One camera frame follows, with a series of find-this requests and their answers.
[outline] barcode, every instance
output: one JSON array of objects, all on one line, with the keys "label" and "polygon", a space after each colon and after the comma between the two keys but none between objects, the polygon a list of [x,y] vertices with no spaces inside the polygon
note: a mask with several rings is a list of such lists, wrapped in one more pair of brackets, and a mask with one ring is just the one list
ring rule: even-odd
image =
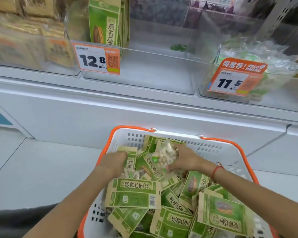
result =
[{"label": "barcode", "polygon": [[201,235],[191,231],[188,238],[201,238],[201,237],[202,237]]},{"label": "barcode", "polygon": [[111,68],[118,68],[118,57],[108,55],[108,66]]},{"label": "barcode", "polygon": [[243,83],[243,90],[251,90],[255,81],[254,80],[245,80]]},{"label": "barcode", "polygon": [[149,195],[149,207],[155,207],[155,206],[156,206],[156,196]]}]

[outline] white basket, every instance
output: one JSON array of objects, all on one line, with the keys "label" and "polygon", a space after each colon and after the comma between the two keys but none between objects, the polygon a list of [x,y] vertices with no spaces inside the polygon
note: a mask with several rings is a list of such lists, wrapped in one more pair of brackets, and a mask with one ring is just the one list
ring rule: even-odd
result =
[{"label": "white basket", "polygon": [[[258,183],[258,180],[250,168],[246,156],[241,147],[231,141],[215,138],[204,138],[178,133],[171,133],[152,129],[145,129],[131,126],[118,126],[114,128],[109,136],[107,144],[103,149],[101,157],[110,152],[115,152],[118,146],[143,147],[144,137],[153,135],[168,139],[185,142],[197,155],[212,162],[221,162],[224,168],[247,180]],[[105,219],[105,211],[101,207],[104,190],[97,196],[85,215],[78,230],[78,238],[103,238],[109,237],[112,225]],[[274,238],[275,231],[259,216],[255,215],[254,238]]]}]

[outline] clothing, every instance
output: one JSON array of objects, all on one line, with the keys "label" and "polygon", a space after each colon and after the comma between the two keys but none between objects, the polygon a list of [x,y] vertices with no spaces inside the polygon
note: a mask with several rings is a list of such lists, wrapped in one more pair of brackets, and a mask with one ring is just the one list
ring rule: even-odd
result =
[{"label": "clothing", "polygon": [[22,238],[56,205],[0,211],[0,238]]}]

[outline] price tag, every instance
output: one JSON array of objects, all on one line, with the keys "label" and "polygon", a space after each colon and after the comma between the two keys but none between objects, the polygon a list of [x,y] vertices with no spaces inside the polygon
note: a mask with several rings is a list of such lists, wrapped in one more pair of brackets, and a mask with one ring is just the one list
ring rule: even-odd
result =
[{"label": "price tag", "polygon": [[226,58],[213,76],[208,90],[246,96],[263,78],[267,64],[236,58]]},{"label": "price tag", "polygon": [[120,75],[120,50],[73,42],[81,70]]}]

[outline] hand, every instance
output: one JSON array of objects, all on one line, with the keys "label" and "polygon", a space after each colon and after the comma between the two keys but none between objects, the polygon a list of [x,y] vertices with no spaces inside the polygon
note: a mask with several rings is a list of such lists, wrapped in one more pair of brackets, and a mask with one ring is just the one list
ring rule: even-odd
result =
[{"label": "hand", "polygon": [[127,158],[127,152],[116,151],[103,156],[98,167],[102,168],[110,178],[119,177],[124,171],[124,162]]},{"label": "hand", "polygon": [[179,158],[167,166],[168,171],[175,169],[194,170],[207,176],[211,176],[216,164],[195,154],[195,152],[183,144],[176,144],[174,148],[178,149]]}]

